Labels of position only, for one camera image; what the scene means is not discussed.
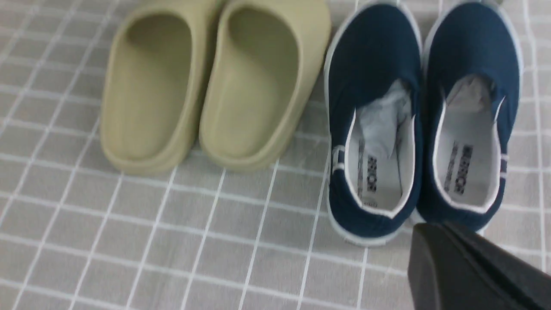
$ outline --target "beige slide sandal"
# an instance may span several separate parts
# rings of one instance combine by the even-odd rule
[[[201,116],[205,153],[231,170],[268,166],[286,149],[331,32],[324,0],[234,0],[220,17]]]
[[[101,111],[107,159],[128,174],[178,165],[199,128],[221,0],[154,0],[114,39]]]

